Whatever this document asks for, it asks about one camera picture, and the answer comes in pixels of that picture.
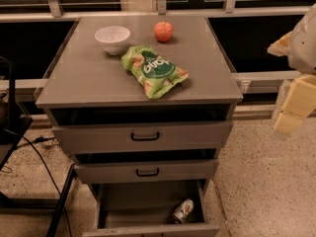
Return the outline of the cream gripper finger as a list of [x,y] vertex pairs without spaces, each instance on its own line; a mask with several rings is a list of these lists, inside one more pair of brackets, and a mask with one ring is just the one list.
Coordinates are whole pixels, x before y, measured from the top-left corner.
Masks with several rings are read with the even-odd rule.
[[316,76],[303,74],[294,79],[277,116],[274,130],[290,135],[316,110]]
[[288,56],[292,32],[288,32],[268,47],[268,53],[275,56]]

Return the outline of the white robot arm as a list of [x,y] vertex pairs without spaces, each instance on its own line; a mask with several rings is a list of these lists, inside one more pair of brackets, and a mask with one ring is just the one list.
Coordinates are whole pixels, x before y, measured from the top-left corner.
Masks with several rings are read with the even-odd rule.
[[316,4],[291,32],[268,47],[268,53],[286,56],[288,66],[300,73],[290,83],[274,125],[275,132],[290,135],[316,110]]

